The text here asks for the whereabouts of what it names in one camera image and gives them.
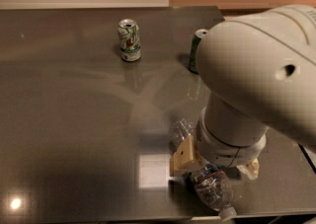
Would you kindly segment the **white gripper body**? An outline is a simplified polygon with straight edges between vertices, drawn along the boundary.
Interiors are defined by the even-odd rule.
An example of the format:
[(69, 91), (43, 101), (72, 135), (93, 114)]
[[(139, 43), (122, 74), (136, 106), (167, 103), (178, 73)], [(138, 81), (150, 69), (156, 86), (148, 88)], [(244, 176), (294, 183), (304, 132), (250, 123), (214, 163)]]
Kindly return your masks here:
[(208, 162), (236, 167), (257, 159), (266, 146), (267, 128), (233, 111), (204, 108), (196, 127), (197, 150)]

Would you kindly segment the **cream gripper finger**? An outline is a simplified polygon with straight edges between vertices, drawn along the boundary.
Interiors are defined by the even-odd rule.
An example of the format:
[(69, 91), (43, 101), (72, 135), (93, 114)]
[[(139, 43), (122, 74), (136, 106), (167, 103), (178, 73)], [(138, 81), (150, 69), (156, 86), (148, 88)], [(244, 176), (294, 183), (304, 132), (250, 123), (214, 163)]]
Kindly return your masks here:
[(180, 177), (185, 173), (196, 171), (204, 165), (205, 160), (197, 151), (194, 138), (189, 135), (170, 158), (170, 176)]
[(255, 180), (259, 176), (260, 164), (257, 159), (246, 165), (240, 165), (237, 169), (246, 175), (250, 180)]

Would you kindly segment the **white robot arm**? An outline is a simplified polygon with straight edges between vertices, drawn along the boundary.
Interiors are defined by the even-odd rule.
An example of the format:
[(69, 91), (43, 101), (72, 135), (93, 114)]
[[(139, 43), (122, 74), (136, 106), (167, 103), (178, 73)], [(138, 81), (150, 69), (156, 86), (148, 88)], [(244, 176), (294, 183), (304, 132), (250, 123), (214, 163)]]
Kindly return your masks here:
[(270, 128), (316, 148), (315, 8), (287, 5), (214, 26), (198, 45), (197, 71), (210, 97), (194, 135), (176, 146), (171, 176), (251, 164)]

